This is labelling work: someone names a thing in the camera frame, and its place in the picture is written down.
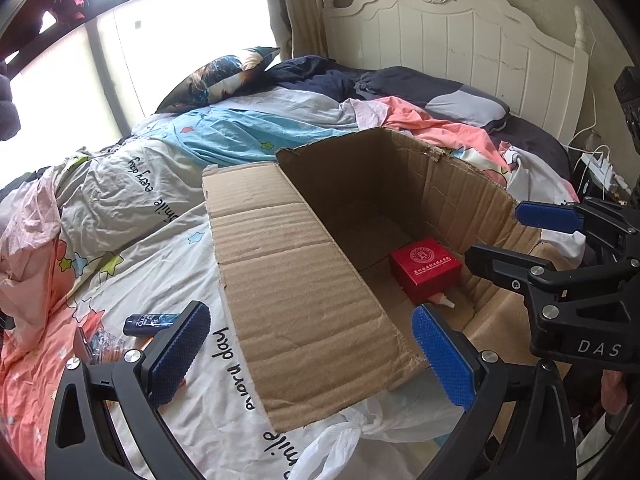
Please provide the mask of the red gift box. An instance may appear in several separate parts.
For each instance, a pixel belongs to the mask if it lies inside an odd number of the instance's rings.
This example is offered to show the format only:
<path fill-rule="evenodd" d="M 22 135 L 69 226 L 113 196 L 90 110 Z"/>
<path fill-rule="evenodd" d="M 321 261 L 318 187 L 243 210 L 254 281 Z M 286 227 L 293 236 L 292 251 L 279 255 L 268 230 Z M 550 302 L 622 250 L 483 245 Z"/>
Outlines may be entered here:
<path fill-rule="evenodd" d="M 460 281 L 462 262 L 434 238 L 394 250 L 390 272 L 414 304 L 446 292 Z"/>

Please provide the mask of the cotton swab plastic bag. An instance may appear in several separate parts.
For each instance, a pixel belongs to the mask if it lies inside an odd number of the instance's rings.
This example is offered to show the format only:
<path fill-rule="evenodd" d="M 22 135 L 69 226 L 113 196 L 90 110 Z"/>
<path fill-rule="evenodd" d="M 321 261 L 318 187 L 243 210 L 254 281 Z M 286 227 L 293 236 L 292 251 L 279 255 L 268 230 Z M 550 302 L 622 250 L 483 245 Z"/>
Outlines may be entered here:
<path fill-rule="evenodd" d="M 113 363 L 126 352 L 127 341 L 100 327 L 86 340 L 85 348 L 89 364 Z"/>

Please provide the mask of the dark blue shampoo bottle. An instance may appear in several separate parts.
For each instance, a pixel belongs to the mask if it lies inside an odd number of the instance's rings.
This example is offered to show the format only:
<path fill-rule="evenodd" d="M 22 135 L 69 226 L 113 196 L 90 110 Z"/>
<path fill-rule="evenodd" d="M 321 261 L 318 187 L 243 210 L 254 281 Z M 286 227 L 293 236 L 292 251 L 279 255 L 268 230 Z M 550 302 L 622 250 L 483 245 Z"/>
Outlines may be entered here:
<path fill-rule="evenodd" d="M 129 315 L 122 332 L 129 337 L 154 337 L 160 330 L 174 324 L 179 316 L 179 313 Z"/>

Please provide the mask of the pink cosmetic tube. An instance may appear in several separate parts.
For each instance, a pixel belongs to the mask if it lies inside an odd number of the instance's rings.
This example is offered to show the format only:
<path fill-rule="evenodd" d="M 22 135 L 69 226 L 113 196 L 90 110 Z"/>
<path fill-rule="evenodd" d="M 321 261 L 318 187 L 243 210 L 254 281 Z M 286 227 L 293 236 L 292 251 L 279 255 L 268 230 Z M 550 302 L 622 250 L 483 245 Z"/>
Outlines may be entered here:
<path fill-rule="evenodd" d="M 434 304 L 434 306 L 442 306 L 449 309 L 454 308 L 454 303 L 443 292 L 436 292 L 436 294 L 429 296 L 427 301 L 430 304 Z"/>

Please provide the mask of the white power strip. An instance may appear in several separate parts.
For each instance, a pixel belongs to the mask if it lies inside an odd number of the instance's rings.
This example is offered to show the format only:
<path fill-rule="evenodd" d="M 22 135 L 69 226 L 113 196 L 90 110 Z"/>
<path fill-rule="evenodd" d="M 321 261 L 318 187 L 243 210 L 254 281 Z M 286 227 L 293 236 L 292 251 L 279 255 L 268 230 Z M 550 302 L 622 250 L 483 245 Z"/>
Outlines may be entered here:
<path fill-rule="evenodd" d="M 589 176 L 605 193 L 631 194 L 631 187 L 614 169 L 607 154 L 603 152 L 583 152 L 580 162 L 584 165 L 584 175 Z"/>

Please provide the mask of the grey navy pillow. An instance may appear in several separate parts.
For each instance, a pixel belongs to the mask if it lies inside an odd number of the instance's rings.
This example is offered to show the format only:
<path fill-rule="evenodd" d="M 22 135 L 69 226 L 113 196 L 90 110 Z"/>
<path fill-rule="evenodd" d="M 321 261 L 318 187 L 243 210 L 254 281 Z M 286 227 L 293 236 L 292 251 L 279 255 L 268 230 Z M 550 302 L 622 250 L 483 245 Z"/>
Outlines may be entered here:
<path fill-rule="evenodd" d="M 356 89 L 368 99 L 396 96 L 435 118 L 487 131 L 502 128 L 510 112 L 505 102 L 482 90 L 402 66 L 367 72 L 356 83 Z"/>

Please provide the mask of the cardboard box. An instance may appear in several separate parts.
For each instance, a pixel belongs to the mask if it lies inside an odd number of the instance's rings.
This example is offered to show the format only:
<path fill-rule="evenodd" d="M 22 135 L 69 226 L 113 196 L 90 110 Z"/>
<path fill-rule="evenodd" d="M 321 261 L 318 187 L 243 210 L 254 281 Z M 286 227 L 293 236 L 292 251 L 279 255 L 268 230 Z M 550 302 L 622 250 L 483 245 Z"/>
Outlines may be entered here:
<path fill-rule="evenodd" d="M 390 254 L 432 238 L 573 263 L 480 170 L 394 130 L 284 148 L 203 174 L 224 306 L 273 429 L 326 419 L 426 365 Z"/>

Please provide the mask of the white bed headboard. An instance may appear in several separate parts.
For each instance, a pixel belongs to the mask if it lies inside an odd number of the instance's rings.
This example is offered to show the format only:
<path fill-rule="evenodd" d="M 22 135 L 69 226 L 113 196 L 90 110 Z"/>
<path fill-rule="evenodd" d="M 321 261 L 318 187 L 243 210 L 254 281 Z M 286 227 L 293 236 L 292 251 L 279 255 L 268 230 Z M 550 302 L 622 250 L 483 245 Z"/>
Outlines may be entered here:
<path fill-rule="evenodd" d="M 328 55 L 343 65 L 405 66 L 468 84 L 563 143 L 577 130 L 589 67 L 581 8 L 572 44 L 508 0 L 322 0 L 322 13 Z"/>

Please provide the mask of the patterned dark pillow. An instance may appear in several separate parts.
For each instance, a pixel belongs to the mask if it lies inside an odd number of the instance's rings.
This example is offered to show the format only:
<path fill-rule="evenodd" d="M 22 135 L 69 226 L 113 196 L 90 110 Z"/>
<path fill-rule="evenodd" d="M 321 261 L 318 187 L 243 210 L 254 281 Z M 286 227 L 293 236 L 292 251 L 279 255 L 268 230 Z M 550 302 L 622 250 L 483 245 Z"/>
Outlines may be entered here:
<path fill-rule="evenodd" d="M 231 98 L 262 74 L 279 54 L 277 47 L 252 47 L 215 58 L 180 81 L 155 113 L 184 113 Z"/>

